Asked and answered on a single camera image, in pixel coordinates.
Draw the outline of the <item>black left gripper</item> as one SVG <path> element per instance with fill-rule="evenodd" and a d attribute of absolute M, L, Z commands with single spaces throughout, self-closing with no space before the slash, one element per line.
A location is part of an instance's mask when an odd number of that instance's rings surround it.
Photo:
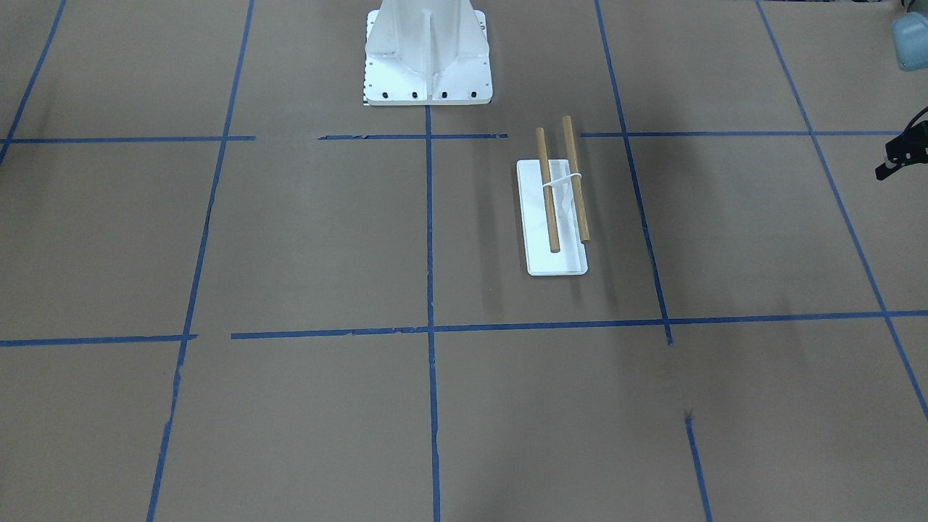
<path fill-rule="evenodd" d="M 885 144 L 885 159 L 875 168 L 875 178 L 885 181 L 909 165 L 927 165 L 927 109 L 922 109 L 903 132 Z"/>

